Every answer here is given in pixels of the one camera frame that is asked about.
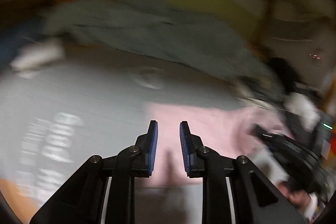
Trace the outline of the right hand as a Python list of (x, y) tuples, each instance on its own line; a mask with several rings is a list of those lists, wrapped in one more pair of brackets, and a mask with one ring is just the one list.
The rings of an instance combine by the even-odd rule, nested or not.
[(276, 188), (300, 212), (316, 209), (317, 197), (315, 195), (310, 195), (304, 190), (291, 192), (286, 181), (279, 182)]

